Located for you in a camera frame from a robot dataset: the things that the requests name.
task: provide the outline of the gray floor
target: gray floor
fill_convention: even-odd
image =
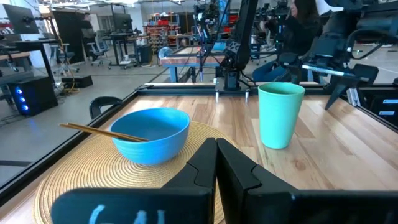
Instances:
[[[357,46],[356,49],[367,52],[370,47]],[[380,72],[377,83],[391,83],[398,77],[398,64],[396,62],[398,52],[396,47],[379,49],[375,54],[360,61],[369,65],[379,66]],[[250,62],[246,69],[246,74],[251,74],[258,66],[257,62]],[[107,66],[91,66],[89,63],[79,65],[80,75],[92,75],[93,86],[80,89],[80,92],[68,96],[59,101],[60,105],[44,111],[41,114],[30,118],[17,116],[4,122],[4,118],[17,115],[17,111],[11,108],[5,101],[0,101],[0,162],[12,161],[17,166],[2,166],[0,163],[0,185],[6,180],[16,175],[23,169],[23,165],[34,162],[52,149],[57,147],[70,137],[74,131],[58,127],[60,123],[79,123],[90,122],[88,105],[91,100],[98,96],[116,96],[124,98],[139,85],[152,80],[154,83],[167,82],[169,80],[169,70],[163,67],[155,68],[129,68],[127,70],[113,67],[108,70]],[[215,70],[206,68],[203,77],[204,82],[212,82],[215,77]],[[35,70],[36,75],[43,75],[43,71]]]

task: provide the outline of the blue bowl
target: blue bowl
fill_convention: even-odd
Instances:
[[[112,138],[119,152],[142,165],[161,164],[176,156],[185,144],[189,116],[173,108],[152,108],[127,114],[111,126],[111,131],[146,138],[131,142]]]

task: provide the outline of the chopsticks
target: chopsticks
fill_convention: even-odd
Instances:
[[[64,127],[64,128],[71,128],[71,129],[84,131],[84,132],[91,133],[91,134],[102,134],[104,136],[118,138],[118,139],[127,140],[127,141],[134,141],[134,142],[148,141],[148,139],[140,138],[137,136],[131,136],[131,135],[122,134],[122,133],[115,133],[112,131],[104,131],[104,130],[100,130],[98,128],[87,127],[87,126],[80,125],[80,124],[67,123],[67,124],[60,124],[60,126]]]

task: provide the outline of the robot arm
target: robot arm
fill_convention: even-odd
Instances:
[[[332,75],[326,87],[331,97],[326,110],[349,88],[366,81],[375,81],[378,68],[356,64],[349,68],[351,59],[361,59],[376,51],[383,44],[398,42],[398,2],[369,4],[365,0],[325,0],[330,6],[342,7],[343,11],[332,12],[323,28],[322,35],[313,41],[309,52],[301,60],[297,55],[285,55],[280,63],[287,65],[295,83],[300,81],[301,68]],[[354,58],[355,41],[377,42],[379,45],[360,58]]]

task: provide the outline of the plastic cup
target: plastic cup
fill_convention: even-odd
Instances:
[[[291,83],[266,83],[259,89],[259,129],[262,143],[284,149],[292,139],[305,89]]]

